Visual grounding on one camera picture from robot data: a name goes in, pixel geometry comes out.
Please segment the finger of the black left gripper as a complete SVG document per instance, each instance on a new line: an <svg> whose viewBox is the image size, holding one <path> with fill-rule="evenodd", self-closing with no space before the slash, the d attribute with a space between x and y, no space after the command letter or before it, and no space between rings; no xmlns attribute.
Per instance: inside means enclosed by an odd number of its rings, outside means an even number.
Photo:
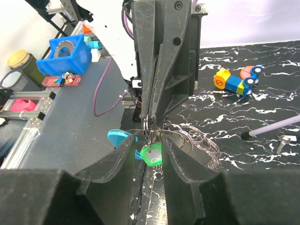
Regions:
<svg viewBox="0 0 300 225"><path fill-rule="evenodd" d="M158 103L154 102L154 87L159 49L164 33L164 1L136 0L132 3L134 43L138 76L142 81L142 120L162 123L164 117L158 113Z"/></svg>
<svg viewBox="0 0 300 225"><path fill-rule="evenodd" d="M150 128L159 128L165 117L189 96L191 1L167 0L160 34L156 71L150 98Z"/></svg>

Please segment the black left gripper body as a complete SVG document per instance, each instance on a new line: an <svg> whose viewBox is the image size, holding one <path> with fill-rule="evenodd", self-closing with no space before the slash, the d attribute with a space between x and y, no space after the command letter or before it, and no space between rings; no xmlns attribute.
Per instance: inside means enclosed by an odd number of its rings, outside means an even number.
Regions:
<svg viewBox="0 0 300 225"><path fill-rule="evenodd" d="M187 25L187 43L189 49L188 59L188 90L194 90L198 87L199 73L199 55L202 18L207 15L204 4L192 3L188 25Z"/></svg>

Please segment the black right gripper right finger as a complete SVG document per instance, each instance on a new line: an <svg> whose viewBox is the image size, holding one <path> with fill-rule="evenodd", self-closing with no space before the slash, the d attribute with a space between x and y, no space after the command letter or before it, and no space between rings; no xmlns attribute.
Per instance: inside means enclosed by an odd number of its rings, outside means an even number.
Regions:
<svg viewBox="0 0 300 225"><path fill-rule="evenodd" d="M171 225L297 225L297 169L214 172L162 136L167 219Z"/></svg>

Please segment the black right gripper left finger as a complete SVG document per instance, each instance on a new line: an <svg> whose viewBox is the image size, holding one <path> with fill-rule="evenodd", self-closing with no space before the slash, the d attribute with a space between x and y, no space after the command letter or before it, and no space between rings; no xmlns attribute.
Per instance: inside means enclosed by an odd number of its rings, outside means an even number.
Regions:
<svg viewBox="0 0 300 225"><path fill-rule="evenodd" d="M70 174L61 169L0 172L3 225L126 225L135 166L134 135L110 154Z"/></svg>

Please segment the key with green tag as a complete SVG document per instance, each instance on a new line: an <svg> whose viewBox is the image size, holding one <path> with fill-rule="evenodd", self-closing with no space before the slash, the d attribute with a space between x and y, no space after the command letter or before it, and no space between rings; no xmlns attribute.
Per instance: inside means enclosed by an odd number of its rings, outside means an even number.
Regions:
<svg viewBox="0 0 300 225"><path fill-rule="evenodd" d="M149 132L147 143L141 148L140 155L147 166L161 173L162 168L162 143L158 140L157 132Z"/></svg>

